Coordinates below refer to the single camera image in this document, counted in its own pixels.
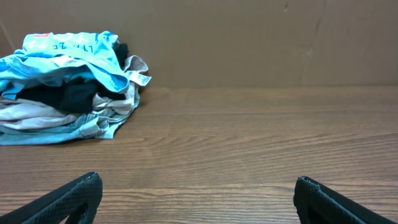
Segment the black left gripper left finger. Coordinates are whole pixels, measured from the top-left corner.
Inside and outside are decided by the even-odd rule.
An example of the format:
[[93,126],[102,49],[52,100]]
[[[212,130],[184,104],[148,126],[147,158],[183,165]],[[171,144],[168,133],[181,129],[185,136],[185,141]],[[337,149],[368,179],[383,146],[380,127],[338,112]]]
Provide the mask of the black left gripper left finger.
[[93,223],[103,196],[103,182],[89,172],[1,216],[1,223]]

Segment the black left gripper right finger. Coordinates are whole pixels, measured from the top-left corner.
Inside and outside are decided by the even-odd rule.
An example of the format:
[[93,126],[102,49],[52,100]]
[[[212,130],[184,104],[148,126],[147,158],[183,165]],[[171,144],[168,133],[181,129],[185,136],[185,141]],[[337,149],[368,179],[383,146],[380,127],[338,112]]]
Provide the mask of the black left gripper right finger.
[[294,206],[301,224],[397,224],[307,176],[296,181]]

